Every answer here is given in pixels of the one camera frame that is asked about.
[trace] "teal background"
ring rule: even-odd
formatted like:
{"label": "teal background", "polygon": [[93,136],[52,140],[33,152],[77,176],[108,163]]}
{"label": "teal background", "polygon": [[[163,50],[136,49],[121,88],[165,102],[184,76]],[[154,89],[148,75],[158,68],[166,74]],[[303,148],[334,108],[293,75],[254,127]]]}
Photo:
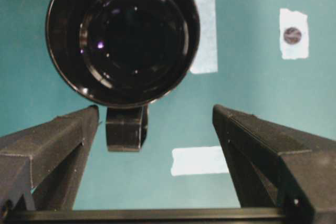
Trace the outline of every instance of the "teal background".
{"label": "teal background", "polygon": [[[45,45],[50,0],[0,0],[0,135],[84,108]],[[335,0],[216,0],[219,72],[192,75],[150,106],[138,154],[108,153],[98,129],[76,209],[222,208],[239,203],[229,174],[173,177],[172,149],[218,145],[216,103],[336,139]],[[310,56],[285,61],[279,9],[308,15]],[[100,107],[104,122],[106,109]]]}

